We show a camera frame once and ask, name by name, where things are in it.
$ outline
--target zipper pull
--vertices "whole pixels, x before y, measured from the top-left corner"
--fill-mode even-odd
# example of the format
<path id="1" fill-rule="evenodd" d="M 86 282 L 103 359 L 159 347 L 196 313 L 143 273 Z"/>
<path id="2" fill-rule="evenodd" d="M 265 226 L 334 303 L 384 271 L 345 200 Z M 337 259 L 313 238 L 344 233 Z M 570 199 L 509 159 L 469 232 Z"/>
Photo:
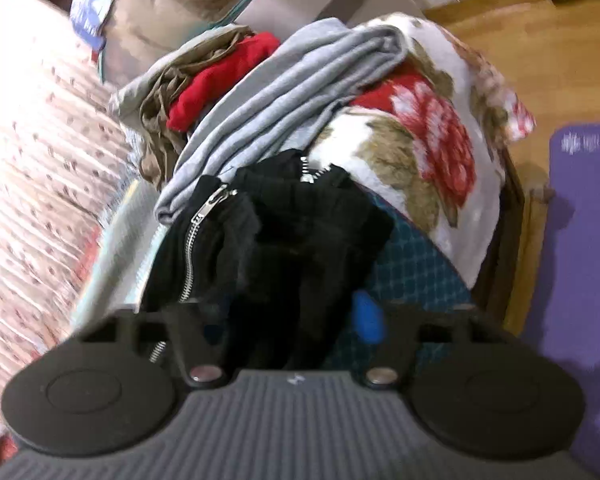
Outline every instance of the zipper pull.
<path id="1" fill-rule="evenodd" d="M 208 199 L 206 199 L 206 202 L 202 205 L 202 207 L 200 209 L 198 209 L 198 212 L 192 216 L 191 223 L 199 224 L 200 222 L 202 222 L 205 219 L 205 217 L 211 212 L 211 210 L 216 205 L 218 205 L 222 201 L 226 200 L 229 196 L 235 195 L 236 193 L 238 193 L 238 192 L 235 189 L 232 189 L 231 191 L 227 191 L 226 184 L 222 184 L 222 186 L 220 186 L 218 189 L 216 189 L 211 194 L 211 196 Z"/>

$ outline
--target round black pad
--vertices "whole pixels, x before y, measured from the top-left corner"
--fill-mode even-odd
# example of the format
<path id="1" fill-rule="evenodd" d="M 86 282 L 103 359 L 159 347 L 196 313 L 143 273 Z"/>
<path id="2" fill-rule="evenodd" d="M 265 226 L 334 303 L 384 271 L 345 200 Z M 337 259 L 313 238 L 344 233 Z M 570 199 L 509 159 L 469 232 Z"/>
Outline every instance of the round black pad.
<path id="1" fill-rule="evenodd" d="M 530 460 L 564 449 L 584 414 L 571 376 L 505 344 L 454 349 L 416 377 L 410 401 L 439 440 L 494 460 Z"/>
<path id="2" fill-rule="evenodd" d="M 18 373 L 1 407 L 26 446 L 77 457 L 142 440 L 173 403 L 173 385 L 160 367 L 115 344 L 68 342 Z"/>

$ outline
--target wooden floor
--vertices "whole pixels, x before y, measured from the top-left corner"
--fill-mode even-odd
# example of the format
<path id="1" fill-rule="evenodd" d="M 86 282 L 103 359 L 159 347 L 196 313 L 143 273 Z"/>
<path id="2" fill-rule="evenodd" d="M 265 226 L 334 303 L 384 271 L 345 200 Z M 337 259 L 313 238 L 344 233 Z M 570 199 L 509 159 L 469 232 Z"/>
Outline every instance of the wooden floor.
<path id="1" fill-rule="evenodd" d="M 511 146 L 510 153 L 525 189 L 546 183 L 553 133 L 570 123 L 600 122 L 600 0 L 560 7 L 549 0 L 461 0 L 429 17 L 481 50 L 535 114 L 536 131 Z M 504 323 L 515 334 L 522 330 L 536 286 L 546 212 L 546 205 L 526 196 Z"/>
<path id="2" fill-rule="evenodd" d="M 548 170 L 548 141 L 569 123 L 600 121 L 600 0 L 494 10 L 446 27 L 483 51 L 536 115 L 511 149 L 523 174 Z"/>

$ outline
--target teal patterned fabric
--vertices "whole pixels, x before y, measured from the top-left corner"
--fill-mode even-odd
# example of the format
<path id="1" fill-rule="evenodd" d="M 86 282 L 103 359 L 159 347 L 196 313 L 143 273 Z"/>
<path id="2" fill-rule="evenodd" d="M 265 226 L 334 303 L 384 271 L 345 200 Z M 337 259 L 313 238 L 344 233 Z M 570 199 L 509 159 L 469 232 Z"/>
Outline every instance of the teal patterned fabric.
<path id="1" fill-rule="evenodd" d="M 448 312 L 456 304 L 472 303 L 469 289 L 432 241 L 378 195 L 368 194 L 372 202 L 394 220 L 391 238 L 366 280 L 369 294 L 376 301 L 415 303 L 433 312 Z M 349 324 L 322 368 L 359 374 L 366 369 L 375 349 L 375 345 L 358 338 Z M 426 345 L 418 354 L 418 362 L 429 362 L 442 351 L 442 345 Z"/>

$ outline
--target red flower pattern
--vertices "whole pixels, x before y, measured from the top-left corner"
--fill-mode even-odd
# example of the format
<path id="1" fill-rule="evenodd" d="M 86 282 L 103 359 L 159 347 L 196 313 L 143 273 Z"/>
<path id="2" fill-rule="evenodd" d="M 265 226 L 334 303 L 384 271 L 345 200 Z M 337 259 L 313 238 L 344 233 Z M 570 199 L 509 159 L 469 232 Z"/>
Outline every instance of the red flower pattern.
<path id="1" fill-rule="evenodd" d="M 511 111 L 515 121 L 515 124 L 511 125 L 513 140 L 524 139 L 536 127 L 536 119 L 518 99 L 518 96 L 516 96 L 516 102 Z"/>
<path id="2" fill-rule="evenodd" d="M 469 135 L 451 102 L 436 94 L 424 77 L 408 82 L 394 84 L 394 114 L 413 134 L 422 177 L 436 184 L 443 200 L 462 207 L 476 180 Z"/>

